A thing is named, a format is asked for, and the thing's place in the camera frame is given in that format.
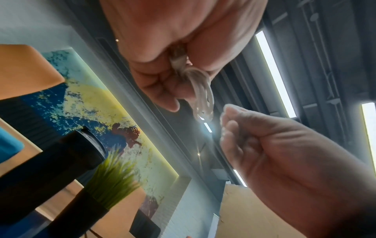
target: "black sleeve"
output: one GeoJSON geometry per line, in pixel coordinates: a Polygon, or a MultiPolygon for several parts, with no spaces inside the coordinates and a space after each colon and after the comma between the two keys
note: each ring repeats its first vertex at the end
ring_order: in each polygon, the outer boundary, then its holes
{"type": "Polygon", "coordinates": [[[376,238],[376,208],[348,219],[328,238],[376,238]]]}

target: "black tumbler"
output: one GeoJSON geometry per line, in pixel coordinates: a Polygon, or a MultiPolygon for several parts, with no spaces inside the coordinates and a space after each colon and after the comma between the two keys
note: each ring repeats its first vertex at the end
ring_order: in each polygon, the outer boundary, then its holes
{"type": "Polygon", "coordinates": [[[68,206],[33,238],[80,238],[108,210],[82,189],[68,206]]]}
{"type": "Polygon", "coordinates": [[[105,160],[87,127],[73,131],[0,177],[0,225],[12,225],[105,160]]]}

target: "abstract painting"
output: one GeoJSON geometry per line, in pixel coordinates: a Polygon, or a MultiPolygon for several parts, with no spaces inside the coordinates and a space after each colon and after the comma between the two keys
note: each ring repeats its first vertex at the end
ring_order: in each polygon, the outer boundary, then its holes
{"type": "Polygon", "coordinates": [[[146,192],[141,210],[152,217],[178,174],[73,49],[43,56],[65,83],[21,99],[61,135],[85,125],[106,148],[120,145],[122,157],[136,163],[137,179],[146,192]]]}

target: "human hand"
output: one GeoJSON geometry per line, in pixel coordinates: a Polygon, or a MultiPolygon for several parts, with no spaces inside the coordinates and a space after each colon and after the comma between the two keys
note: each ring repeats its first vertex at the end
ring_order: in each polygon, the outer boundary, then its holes
{"type": "Polygon", "coordinates": [[[328,236],[375,204],[374,172],[291,119],[227,105],[221,146],[254,193],[308,238],[328,236]]]}
{"type": "Polygon", "coordinates": [[[267,0],[100,0],[140,89],[156,104],[178,111],[194,98],[190,82],[171,67],[169,47],[183,44],[193,66],[211,79],[255,33],[267,0]]]}

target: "ceiling light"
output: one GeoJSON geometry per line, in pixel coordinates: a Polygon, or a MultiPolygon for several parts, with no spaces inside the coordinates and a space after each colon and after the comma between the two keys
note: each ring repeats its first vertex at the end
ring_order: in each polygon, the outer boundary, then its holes
{"type": "Polygon", "coordinates": [[[244,180],[242,179],[242,177],[240,177],[240,174],[238,173],[238,171],[236,171],[236,170],[234,169],[234,172],[235,172],[236,176],[238,176],[240,182],[242,182],[243,186],[248,187],[248,186],[246,185],[246,183],[244,183],[244,180]]]}
{"type": "Polygon", "coordinates": [[[206,126],[206,128],[208,129],[208,131],[209,131],[210,133],[212,133],[212,129],[210,129],[209,125],[208,125],[206,122],[204,122],[204,125],[206,126]]]}
{"type": "Polygon", "coordinates": [[[362,104],[365,128],[374,166],[376,165],[376,107],[374,102],[362,104]]]}
{"type": "Polygon", "coordinates": [[[259,33],[257,33],[256,38],[260,45],[262,54],[265,57],[271,76],[273,77],[275,86],[277,87],[278,93],[282,99],[282,103],[287,111],[287,115],[289,116],[289,118],[294,118],[296,117],[294,107],[291,103],[289,95],[287,94],[286,87],[281,77],[281,73],[279,72],[277,64],[275,63],[273,54],[271,53],[264,32],[260,31],[259,33]]]}

